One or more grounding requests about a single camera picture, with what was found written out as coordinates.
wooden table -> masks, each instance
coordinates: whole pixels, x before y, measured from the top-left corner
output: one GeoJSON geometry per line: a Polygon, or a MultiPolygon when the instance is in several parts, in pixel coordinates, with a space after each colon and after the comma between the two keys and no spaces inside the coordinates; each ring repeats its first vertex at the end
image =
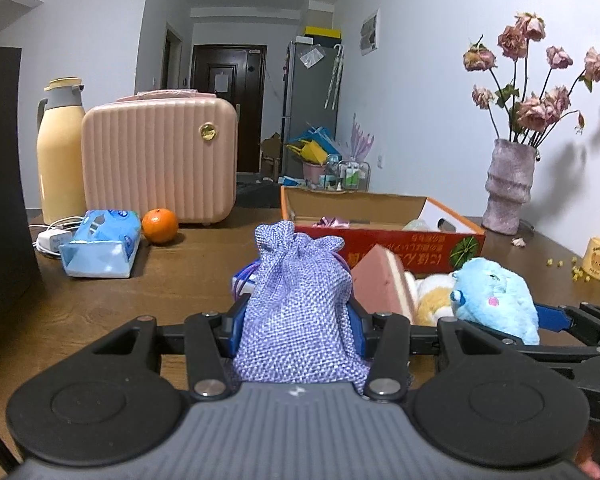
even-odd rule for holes
{"type": "MultiPolygon", "coordinates": [[[[217,226],[182,229],[170,247],[143,244],[129,280],[72,280],[58,261],[39,256],[41,282],[0,323],[0,435],[13,449],[4,410],[20,384],[129,319],[152,314],[159,324],[176,324],[190,314],[228,309],[230,277],[256,257],[254,227],[279,218],[274,209],[234,208],[217,226]]],[[[516,248],[511,237],[490,233],[483,256],[522,275],[540,303],[600,305],[600,282],[571,281],[569,251],[542,235],[525,238],[527,247],[516,248]],[[549,258],[553,267],[546,266],[549,258]],[[556,267],[558,260],[563,267],[556,267]]],[[[574,341],[542,334],[544,344],[574,341]]],[[[419,383],[432,373],[430,359],[411,365],[419,383]]],[[[162,374],[177,388],[186,387],[182,356],[165,357],[162,374]]]]}

white power adapter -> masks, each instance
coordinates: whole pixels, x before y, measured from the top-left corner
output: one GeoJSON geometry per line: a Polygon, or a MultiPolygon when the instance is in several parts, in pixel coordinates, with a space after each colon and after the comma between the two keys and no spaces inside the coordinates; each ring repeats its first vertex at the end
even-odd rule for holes
{"type": "Polygon", "coordinates": [[[39,248],[50,253],[59,253],[60,246],[68,243],[74,237],[71,231],[56,227],[42,231],[36,241],[39,248]]]}

textured pink vase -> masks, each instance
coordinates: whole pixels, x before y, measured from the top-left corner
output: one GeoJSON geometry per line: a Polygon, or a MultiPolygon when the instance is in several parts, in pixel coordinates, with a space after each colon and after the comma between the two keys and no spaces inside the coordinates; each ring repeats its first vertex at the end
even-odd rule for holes
{"type": "Polygon", "coordinates": [[[535,167],[535,148],[496,139],[485,185],[489,200],[483,227],[504,235],[518,232],[520,208],[531,200],[535,167]]]}

toy cake slice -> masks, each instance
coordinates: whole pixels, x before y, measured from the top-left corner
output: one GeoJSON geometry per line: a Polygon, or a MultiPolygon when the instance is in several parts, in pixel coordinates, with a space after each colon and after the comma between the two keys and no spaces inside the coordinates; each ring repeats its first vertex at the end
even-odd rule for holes
{"type": "Polygon", "coordinates": [[[393,312],[413,322],[415,291],[410,290],[400,258],[376,245],[351,269],[353,295],[369,313],[393,312]]]}

red box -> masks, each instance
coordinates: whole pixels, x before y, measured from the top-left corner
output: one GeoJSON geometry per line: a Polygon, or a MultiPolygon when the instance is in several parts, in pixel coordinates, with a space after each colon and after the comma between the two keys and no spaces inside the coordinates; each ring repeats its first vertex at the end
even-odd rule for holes
{"type": "Polygon", "coordinates": [[[293,221],[296,232],[343,238],[340,254],[350,267],[380,244],[414,274],[451,272],[479,256],[484,245],[481,227],[428,197],[282,187],[281,202],[282,218],[293,221]],[[322,217],[347,220],[350,227],[313,227],[322,217]],[[432,230],[403,231],[414,219],[432,230]]]}

